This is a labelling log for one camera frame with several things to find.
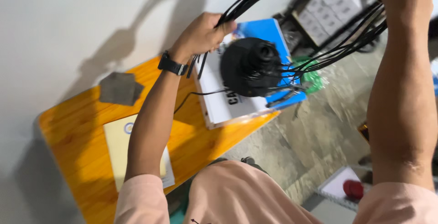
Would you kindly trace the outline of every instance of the notebook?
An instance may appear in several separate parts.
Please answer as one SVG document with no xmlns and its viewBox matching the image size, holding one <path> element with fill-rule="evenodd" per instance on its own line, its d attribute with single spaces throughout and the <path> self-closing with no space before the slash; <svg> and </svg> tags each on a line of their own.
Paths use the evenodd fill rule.
<svg viewBox="0 0 438 224">
<path fill-rule="evenodd" d="M 126 164 L 128 163 L 129 137 L 131 135 L 132 127 L 134 126 L 135 118 L 137 118 L 137 115 L 131 115 L 103 125 L 117 191 L 120 190 L 125 179 Z M 167 146 L 161 157 L 160 174 L 163 188 L 175 184 L 175 177 L 173 176 L 172 164 L 170 163 Z"/>
</svg>

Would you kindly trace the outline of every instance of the red cap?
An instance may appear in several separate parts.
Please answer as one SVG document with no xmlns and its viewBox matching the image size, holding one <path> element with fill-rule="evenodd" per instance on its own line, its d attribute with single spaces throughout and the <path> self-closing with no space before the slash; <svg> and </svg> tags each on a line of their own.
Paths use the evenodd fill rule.
<svg viewBox="0 0 438 224">
<path fill-rule="evenodd" d="M 364 187 L 362 183 L 354 180 L 347 180 L 343 185 L 345 194 L 354 199 L 362 199 L 364 197 Z"/>
</svg>

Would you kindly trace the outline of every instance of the finger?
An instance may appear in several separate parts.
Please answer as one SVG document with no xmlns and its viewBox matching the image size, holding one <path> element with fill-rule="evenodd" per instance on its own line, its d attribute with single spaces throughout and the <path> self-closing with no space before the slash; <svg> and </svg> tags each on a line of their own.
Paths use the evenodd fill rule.
<svg viewBox="0 0 438 224">
<path fill-rule="evenodd" d="M 237 25 L 234 21 L 223 23 L 222 25 L 216 27 L 213 31 L 213 40 L 215 41 L 214 43 L 217 44 L 222 42 L 223 37 L 234 31 L 236 27 Z"/>
<path fill-rule="evenodd" d="M 212 14 L 212 13 L 206 13 L 208 15 L 208 20 L 209 20 L 209 26 L 211 26 L 211 28 L 214 28 L 217 24 L 218 21 L 220 19 L 220 17 L 222 16 L 222 14 Z"/>
</svg>

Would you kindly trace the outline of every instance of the wooden tabletop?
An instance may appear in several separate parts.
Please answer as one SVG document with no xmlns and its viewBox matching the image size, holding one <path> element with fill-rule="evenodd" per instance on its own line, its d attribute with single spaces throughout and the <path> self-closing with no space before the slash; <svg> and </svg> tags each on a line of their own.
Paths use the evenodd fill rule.
<svg viewBox="0 0 438 224">
<path fill-rule="evenodd" d="M 156 57 L 127 71 L 145 86 L 132 107 L 99 102 L 96 86 L 47 110 L 39 118 L 41 131 L 87 223 L 112 223 L 117 204 L 102 125 L 139 112 L 160 74 L 158 62 Z M 193 78 L 182 77 L 177 105 L 191 91 L 196 91 Z M 189 97 L 173 119 L 167 147 L 175 185 L 165 188 L 164 193 L 188 180 L 277 114 L 207 130 L 198 97 Z"/>
</svg>

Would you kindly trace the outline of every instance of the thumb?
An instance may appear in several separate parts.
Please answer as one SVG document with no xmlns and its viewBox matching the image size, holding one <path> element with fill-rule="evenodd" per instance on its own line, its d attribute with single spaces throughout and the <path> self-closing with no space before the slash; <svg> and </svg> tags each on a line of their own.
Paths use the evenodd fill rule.
<svg viewBox="0 0 438 224">
<path fill-rule="evenodd" d="M 227 23 L 223 23 L 222 25 L 218 26 L 214 30 L 214 38 L 216 41 L 222 41 L 222 39 L 230 34 L 231 32 L 236 29 L 237 25 L 234 21 L 229 21 Z"/>
</svg>

